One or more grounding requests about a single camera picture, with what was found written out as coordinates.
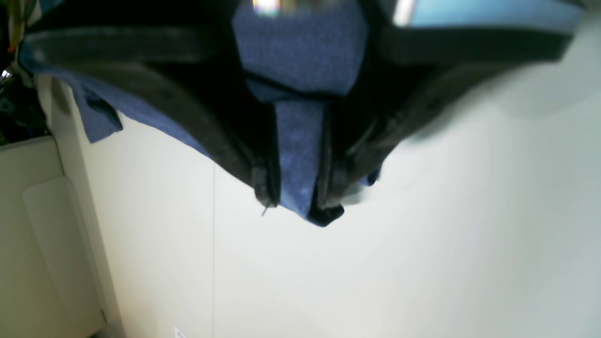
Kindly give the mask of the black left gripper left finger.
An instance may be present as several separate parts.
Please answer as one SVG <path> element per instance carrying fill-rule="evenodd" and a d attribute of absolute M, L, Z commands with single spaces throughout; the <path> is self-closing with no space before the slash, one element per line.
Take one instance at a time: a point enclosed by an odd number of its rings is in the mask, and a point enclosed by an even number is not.
<path fill-rule="evenodd" d="M 280 202 L 276 118 L 247 88 L 238 0 L 65 0 L 28 30 L 37 61 L 158 109 L 265 207 Z"/>

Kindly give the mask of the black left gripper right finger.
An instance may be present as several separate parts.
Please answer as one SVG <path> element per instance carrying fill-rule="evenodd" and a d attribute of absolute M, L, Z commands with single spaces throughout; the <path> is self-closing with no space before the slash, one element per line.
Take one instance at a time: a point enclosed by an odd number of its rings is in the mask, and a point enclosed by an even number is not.
<path fill-rule="evenodd" d="M 361 0 L 369 28 L 355 84 L 328 107 L 316 188 L 320 209 L 470 89 L 562 58 L 573 0 Z"/>

